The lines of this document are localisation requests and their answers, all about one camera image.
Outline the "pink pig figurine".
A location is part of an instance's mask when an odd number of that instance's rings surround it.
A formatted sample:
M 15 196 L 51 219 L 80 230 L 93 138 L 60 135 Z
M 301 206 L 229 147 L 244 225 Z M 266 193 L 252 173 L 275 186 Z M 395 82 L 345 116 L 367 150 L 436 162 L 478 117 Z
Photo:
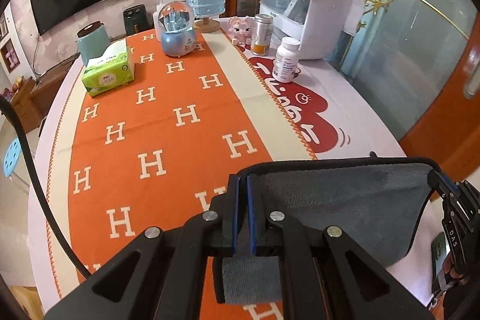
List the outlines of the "pink pig figurine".
M 250 46 L 254 27 L 254 19 L 252 17 L 230 17 L 228 26 L 234 46 Z

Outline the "white pill bottle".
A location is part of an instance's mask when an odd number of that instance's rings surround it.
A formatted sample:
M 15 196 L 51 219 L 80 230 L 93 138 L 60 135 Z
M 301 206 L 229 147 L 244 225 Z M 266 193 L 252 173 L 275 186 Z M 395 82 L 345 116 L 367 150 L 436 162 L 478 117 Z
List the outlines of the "white pill bottle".
M 300 41 L 283 37 L 273 62 L 272 77 L 281 83 L 289 83 L 295 77 L 299 60 Z

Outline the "purple and grey microfibre towel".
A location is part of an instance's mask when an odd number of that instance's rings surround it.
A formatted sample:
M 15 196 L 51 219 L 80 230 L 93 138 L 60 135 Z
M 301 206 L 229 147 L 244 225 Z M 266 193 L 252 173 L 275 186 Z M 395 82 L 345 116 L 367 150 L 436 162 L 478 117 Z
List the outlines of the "purple and grey microfibre towel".
M 276 207 L 305 226 L 341 227 L 426 303 L 433 276 L 431 242 L 439 233 L 427 205 L 432 193 L 427 176 L 438 167 L 425 157 L 358 157 L 260 163 L 239 171 L 237 251 L 212 263 L 217 303 L 253 305 L 281 298 L 277 259 L 250 252 L 248 175 L 257 175 Z

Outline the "wooden tv cabinet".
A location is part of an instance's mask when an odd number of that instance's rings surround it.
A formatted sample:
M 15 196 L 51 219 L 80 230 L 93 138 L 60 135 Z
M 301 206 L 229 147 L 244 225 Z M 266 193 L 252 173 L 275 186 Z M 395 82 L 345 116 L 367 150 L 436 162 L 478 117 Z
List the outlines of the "wooden tv cabinet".
M 26 133 L 40 127 L 41 121 L 48 115 L 69 69 L 79 57 L 80 54 L 74 54 L 60 62 L 40 76 L 38 81 L 29 77 L 10 100 Z

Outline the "light blue cylindrical canister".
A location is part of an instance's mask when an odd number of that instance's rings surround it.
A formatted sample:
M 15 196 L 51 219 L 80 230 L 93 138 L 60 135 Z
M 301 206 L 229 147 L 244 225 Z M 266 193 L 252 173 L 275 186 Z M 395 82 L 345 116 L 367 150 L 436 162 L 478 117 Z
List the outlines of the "light blue cylindrical canister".
M 101 57 L 110 43 L 107 30 L 100 21 L 90 23 L 77 32 L 77 48 L 85 67 L 92 58 Z

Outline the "green tissue pack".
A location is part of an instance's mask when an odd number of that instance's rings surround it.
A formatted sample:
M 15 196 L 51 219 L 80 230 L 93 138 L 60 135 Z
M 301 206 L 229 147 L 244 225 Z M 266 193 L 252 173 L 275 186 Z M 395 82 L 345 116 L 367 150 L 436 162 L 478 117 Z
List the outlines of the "green tissue pack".
M 95 97 L 135 79 L 135 63 L 126 39 L 111 43 L 99 58 L 89 60 L 81 76 L 86 92 Z

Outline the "blue snow globe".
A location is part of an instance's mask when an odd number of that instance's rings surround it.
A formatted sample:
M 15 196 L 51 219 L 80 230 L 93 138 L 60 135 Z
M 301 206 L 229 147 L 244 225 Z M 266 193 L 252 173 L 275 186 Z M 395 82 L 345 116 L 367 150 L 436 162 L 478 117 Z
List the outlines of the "blue snow globe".
M 194 31 L 193 9 L 184 1 L 173 1 L 159 12 L 160 42 L 169 57 L 182 57 L 191 53 L 197 43 Z

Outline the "blue plastic stool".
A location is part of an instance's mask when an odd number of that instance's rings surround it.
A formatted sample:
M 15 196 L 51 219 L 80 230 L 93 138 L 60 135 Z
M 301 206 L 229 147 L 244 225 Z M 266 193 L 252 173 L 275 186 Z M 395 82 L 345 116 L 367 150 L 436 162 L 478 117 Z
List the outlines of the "blue plastic stool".
M 15 173 L 16 166 L 22 155 L 22 149 L 18 138 L 14 139 L 8 146 L 3 163 L 2 169 L 5 177 L 10 177 Z

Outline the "metal tin can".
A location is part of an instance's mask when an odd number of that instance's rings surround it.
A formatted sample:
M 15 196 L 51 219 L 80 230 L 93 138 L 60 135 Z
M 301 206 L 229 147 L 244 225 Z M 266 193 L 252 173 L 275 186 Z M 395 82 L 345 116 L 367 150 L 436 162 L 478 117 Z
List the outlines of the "metal tin can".
M 271 15 L 258 14 L 255 16 L 250 44 L 253 54 L 264 56 L 269 53 L 272 27 L 273 17 Z

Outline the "orange H-pattern table runner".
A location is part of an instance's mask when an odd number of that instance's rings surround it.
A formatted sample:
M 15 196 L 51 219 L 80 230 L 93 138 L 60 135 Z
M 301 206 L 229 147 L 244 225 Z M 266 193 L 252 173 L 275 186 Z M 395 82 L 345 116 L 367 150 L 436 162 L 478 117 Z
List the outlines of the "orange H-pattern table runner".
M 127 45 L 134 81 L 91 97 L 76 77 L 49 159 L 48 202 L 90 272 L 146 228 L 180 227 L 207 210 L 231 174 L 314 156 L 223 32 L 199 36 L 182 58 L 150 33 Z

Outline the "black air fryer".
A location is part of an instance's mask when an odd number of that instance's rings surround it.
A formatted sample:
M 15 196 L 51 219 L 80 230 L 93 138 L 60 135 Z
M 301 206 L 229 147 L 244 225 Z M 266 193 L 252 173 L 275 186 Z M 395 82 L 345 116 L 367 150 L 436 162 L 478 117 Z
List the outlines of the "black air fryer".
M 153 28 L 151 17 L 144 4 L 129 7 L 123 11 L 124 29 L 127 36 Z

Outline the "white appliance with cloth cover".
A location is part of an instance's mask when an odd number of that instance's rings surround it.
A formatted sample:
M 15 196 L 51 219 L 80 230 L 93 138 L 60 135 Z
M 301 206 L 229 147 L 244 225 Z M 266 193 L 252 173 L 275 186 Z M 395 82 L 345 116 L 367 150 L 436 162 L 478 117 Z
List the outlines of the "white appliance with cloth cover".
M 299 58 L 317 60 L 332 54 L 343 32 L 353 37 L 365 0 L 260 0 L 259 11 L 273 17 L 278 37 L 300 41 Z

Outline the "green phone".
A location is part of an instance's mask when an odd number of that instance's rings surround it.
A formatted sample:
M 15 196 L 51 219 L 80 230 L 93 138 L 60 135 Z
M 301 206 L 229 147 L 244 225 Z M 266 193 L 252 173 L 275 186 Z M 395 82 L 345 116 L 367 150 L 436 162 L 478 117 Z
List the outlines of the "green phone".
M 447 242 L 443 232 L 439 233 L 431 243 L 431 258 L 432 258 L 432 271 L 433 277 L 441 271 L 443 262 L 447 257 Z

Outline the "white tablecloth with red print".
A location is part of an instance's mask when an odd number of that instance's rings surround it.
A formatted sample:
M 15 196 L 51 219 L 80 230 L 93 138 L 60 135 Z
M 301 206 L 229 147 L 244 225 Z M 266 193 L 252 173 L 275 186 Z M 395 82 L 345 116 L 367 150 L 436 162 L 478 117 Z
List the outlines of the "white tablecloth with red print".
M 97 97 L 76 60 L 56 93 L 35 163 L 55 219 L 89 271 L 146 228 L 206 211 L 231 174 L 271 161 L 400 157 L 383 121 L 329 64 L 282 85 L 270 58 L 224 31 L 167 57 L 153 31 L 127 40 L 133 82 Z

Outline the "yellow plastic chair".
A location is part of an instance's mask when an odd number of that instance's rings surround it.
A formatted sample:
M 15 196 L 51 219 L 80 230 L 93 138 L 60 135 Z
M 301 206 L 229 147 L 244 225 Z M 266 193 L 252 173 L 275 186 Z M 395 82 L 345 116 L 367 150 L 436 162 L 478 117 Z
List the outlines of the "yellow plastic chair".
M 43 307 L 36 287 L 10 286 L 10 292 L 30 319 L 44 319 Z

